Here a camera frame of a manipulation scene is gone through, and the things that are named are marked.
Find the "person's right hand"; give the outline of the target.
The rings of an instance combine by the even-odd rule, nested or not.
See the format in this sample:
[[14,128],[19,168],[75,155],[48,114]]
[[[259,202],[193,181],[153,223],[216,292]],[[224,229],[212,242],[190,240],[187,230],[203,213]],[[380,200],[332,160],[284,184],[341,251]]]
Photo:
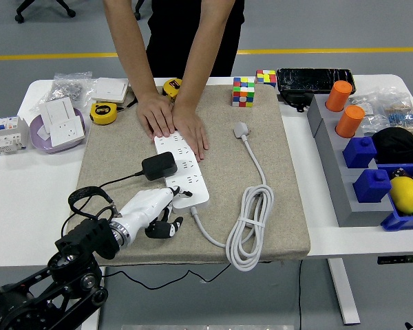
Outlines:
[[151,140],[155,137],[169,137],[175,132],[171,113],[173,105],[168,97],[154,92],[136,98],[138,100],[136,115]]

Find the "person's left hand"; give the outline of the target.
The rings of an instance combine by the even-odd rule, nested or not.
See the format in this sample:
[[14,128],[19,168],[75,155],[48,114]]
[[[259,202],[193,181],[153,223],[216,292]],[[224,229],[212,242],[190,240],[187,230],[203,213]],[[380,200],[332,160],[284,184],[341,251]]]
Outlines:
[[203,121],[195,112],[195,107],[175,103],[172,110],[173,125],[187,142],[198,162],[204,159],[209,149],[209,140]]

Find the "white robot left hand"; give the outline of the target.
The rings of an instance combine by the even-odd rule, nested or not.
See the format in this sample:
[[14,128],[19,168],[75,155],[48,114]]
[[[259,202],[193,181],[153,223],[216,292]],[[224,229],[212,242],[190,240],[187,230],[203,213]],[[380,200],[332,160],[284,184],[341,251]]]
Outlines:
[[182,217],[168,222],[173,198],[179,195],[191,197],[193,193],[179,186],[138,192],[109,223],[119,247],[131,245],[141,229],[151,239],[173,237],[183,222]]

